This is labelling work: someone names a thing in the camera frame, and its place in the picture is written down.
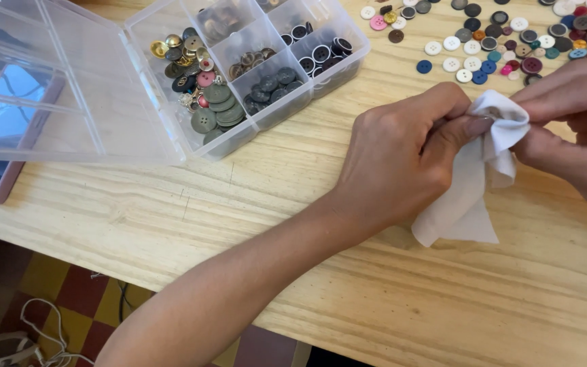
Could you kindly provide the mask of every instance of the pink button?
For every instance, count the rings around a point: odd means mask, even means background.
[[[209,104],[208,100],[205,97],[203,97],[203,95],[200,95],[198,97],[198,105],[201,106],[201,107],[203,107],[203,108],[210,107],[210,104]]]
[[[375,15],[371,18],[371,28],[376,31],[385,29],[388,24],[384,21],[384,17],[381,15]]]
[[[196,83],[202,88],[209,87],[214,82],[214,77],[214,71],[201,71],[196,77]]]
[[[504,65],[500,70],[500,74],[508,75],[511,71],[513,71],[513,68],[510,65]]]

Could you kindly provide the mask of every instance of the phone screen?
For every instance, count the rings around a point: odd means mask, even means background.
[[[40,102],[50,78],[51,74],[45,72],[29,72],[17,65],[7,65],[0,76],[0,95]],[[0,102],[0,147],[18,147],[35,114],[35,108]],[[8,164],[0,161],[0,181]]]

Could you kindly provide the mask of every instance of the white string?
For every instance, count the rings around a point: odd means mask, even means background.
[[[28,321],[24,317],[24,311],[26,311],[26,306],[29,303],[31,303],[32,301],[44,302],[44,303],[50,305],[53,308],[53,310],[58,314],[58,337],[60,338],[60,340],[52,338],[51,336],[48,336],[44,332],[41,332],[31,321]],[[32,299],[26,301],[24,306],[21,308],[20,320],[29,324],[39,335],[42,335],[43,337],[45,337],[53,342],[56,342],[57,344],[60,345],[60,351],[58,353],[54,354],[51,358],[47,359],[46,361],[45,361],[45,358],[42,356],[42,353],[40,353],[40,349],[37,348],[35,350],[35,355],[38,357],[38,361],[40,361],[41,367],[65,367],[67,364],[69,364],[69,362],[71,362],[72,357],[83,358],[84,360],[86,360],[90,364],[94,365],[94,362],[91,359],[84,356],[83,354],[75,354],[75,353],[67,352],[67,342],[63,338],[63,317],[60,314],[60,311],[58,310],[58,308],[55,305],[53,305],[51,302],[49,302],[47,300],[43,300],[42,298],[32,298]]]

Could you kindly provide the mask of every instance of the forearm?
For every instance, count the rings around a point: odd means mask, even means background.
[[[115,331],[97,367],[208,363],[292,281],[371,236],[332,195],[169,284]]]

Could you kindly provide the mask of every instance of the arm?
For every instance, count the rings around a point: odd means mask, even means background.
[[[334,189],[169,284],[113,333],[96,366],[211,361],[292,281],[441,196],[456,153],[493,123],[459,117],[469,104],[446,83],[361,114]]]
[[[511,98],[532,122],[513,148],[518,160],[565,179],[587,200],[587,59],[567,63]],[[553,120],[567,122],[576,144],[543,127]]]

